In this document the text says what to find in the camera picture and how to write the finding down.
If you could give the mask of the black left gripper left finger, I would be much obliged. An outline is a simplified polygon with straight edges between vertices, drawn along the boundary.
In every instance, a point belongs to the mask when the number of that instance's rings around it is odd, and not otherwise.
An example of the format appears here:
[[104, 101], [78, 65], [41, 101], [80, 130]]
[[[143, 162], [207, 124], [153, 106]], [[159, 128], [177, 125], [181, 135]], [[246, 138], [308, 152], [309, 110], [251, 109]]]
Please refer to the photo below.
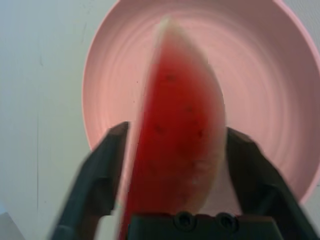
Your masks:
[[95, 238], [100, 219], [115, 207], [129, 127], [124, 121], [110, 128], [84, 160], [50, 239]]

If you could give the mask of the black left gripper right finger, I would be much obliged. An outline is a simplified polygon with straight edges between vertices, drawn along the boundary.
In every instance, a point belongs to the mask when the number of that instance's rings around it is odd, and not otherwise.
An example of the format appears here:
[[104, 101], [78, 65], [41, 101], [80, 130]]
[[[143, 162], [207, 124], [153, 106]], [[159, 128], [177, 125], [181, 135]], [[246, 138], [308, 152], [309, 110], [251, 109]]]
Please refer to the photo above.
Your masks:
[[285, 240], [319, 239], [283, 177], [251, 138], [228, 128], [226, 156], [244, 214], [271, 217]]

